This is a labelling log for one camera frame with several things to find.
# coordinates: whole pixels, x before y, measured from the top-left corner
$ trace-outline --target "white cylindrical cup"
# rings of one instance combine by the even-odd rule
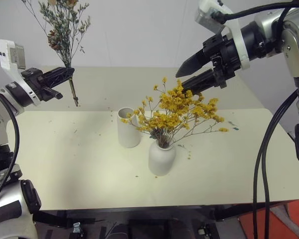
[[[118,111],[118,136],[119,143],[125,148],[132,148],[138,145],[141,141],[141,133],[136,129],[135,126],[130,123],[124,123],[121,119],[128,119],[127,114],[133,115],[133,109],[124,107]],[[136,115],[132,116],[132,123],[138,125]]]

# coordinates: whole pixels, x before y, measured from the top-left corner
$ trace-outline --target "white vase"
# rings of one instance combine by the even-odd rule
[[[171,170],[176,157],[174,145],[159,147],[157,140],[149,147],[149,169],[157,176],[164,176]]]
[[[125,148],[132,148],[138,145],[141,141],[141,132],[139,132],[135,126],[130,123],[124,123],[121,119],[127,119],[127,113],[133,115],[132,108],[121,108],[118,111],[118,137],[119,143]],[[135,115],[132,116],[132,123],[138,125],[137,118]]]

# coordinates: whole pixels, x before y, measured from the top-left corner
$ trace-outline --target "white ceramic vase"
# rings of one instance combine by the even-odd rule
[[[156,140],[149,147],[149,170],[157,176],[164,176],[171,170],[175,157],[174,145],[161,148]]]
[[[127,113],[133,114],[132,108],[121,108],[118,111],[118,137],[119,143],[125,148],[132,148],[138,145],[141,141],[141,133],[136,129],[135,126],[130,123],[123,123],[121,119],[127,119]],[[138,125],[137,118],[135,115],[132,116],[132,123]]]

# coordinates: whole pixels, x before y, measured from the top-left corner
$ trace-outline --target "table surface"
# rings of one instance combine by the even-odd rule
[[[121,147],[116,112],[25,112],[18,116],[17,163],[36,187],[42,210],[250,203],[255,160],[272,114],[248,109],[219,115],[229,132],[181,140],[170,173],[155,177],[148,170],[152,139],[144,135],[138,146]],[[8,135],[13,145],[11,124]],[[268,147],[267,172],[271,201],[299,199],[295,146],[280,125]],[[258,200],[264,201],[261,170]]]

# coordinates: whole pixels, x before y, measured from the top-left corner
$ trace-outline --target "white wall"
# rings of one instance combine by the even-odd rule
[[[212,36],[194,21],[197,0],[89,0],[91,27],[73,66],[179,67]],[[223,0],[234,12],[272,0]],[[240,20],[245,25],[253,19]],[[27,67],[61,65],[21,0],[0,0],[0,38],[25,47]],[[274,111],[294,89],[283,56],[252,62],[240,73],[263,105]],[[0,69],[0,85],[7,77]],[[295,108],[282,120],[287,131],[298,121]]]

